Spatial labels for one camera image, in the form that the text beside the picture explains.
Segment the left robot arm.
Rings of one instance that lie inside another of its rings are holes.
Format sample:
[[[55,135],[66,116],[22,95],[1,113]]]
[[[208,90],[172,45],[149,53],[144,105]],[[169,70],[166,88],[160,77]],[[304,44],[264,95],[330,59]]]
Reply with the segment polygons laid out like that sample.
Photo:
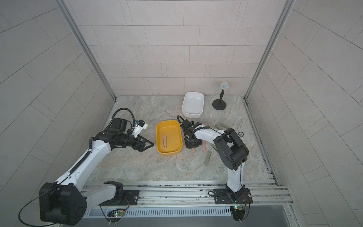
[[[90,137],[88,149],[81,158],[53,183],[45,183],[39,190],[40,219],[49,227],[55,224],[74,226],[86,211],[116,197],[121,197],[121,183],[106,183],[100,192],[83,194],[81,191],[90,174],[102,159],[115,148],[127,148],[144,152],[154,146],[153,142],[140,135],[147,124],[137,121],[133,112],[125,107],[115,113],[127,111],[132,120],[112,115],[106,128]]]

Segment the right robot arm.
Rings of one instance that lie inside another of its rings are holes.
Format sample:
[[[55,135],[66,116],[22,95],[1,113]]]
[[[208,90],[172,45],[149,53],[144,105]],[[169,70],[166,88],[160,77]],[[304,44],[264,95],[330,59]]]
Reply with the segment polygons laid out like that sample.
[[[177,120],[184,134],[186,148],[197,148],[204,141],[214,145],[221,161],[228,170],[226,188],[234,194],[241,193],[244,188],[243,170],[249,150],[236,131],[232,128],[213,129],[181,116],[177,116]]]

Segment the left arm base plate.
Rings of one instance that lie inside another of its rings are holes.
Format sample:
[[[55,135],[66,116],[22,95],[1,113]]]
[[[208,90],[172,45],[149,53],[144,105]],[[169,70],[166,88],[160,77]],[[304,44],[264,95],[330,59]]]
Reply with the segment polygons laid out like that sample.
[[[101,203],[101,206],[128,206],[137,205],[139,198],[139,190],[126,190],[117,192],[114,198]]]

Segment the yellow plastic storage box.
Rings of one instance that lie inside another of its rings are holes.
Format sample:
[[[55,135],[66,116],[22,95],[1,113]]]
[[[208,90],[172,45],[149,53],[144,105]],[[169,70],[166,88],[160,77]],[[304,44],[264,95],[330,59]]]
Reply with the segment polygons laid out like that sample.
[[[183,147],[180,124],[177,120],[157,124],[157,150],[163,156],[179,154]],[[163,148],[163,135],[167,136],[167,148]]]

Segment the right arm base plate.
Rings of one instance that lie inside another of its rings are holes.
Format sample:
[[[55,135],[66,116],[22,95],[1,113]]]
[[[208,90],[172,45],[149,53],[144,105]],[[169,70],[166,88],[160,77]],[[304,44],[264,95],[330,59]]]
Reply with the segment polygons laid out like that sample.
[[[211,197],[214,197],[215,204],[243,204],[253,203],[251,192],[248,188],[242,188],[238,192],[233,192],[229,188],[214,189],[209,191]]]

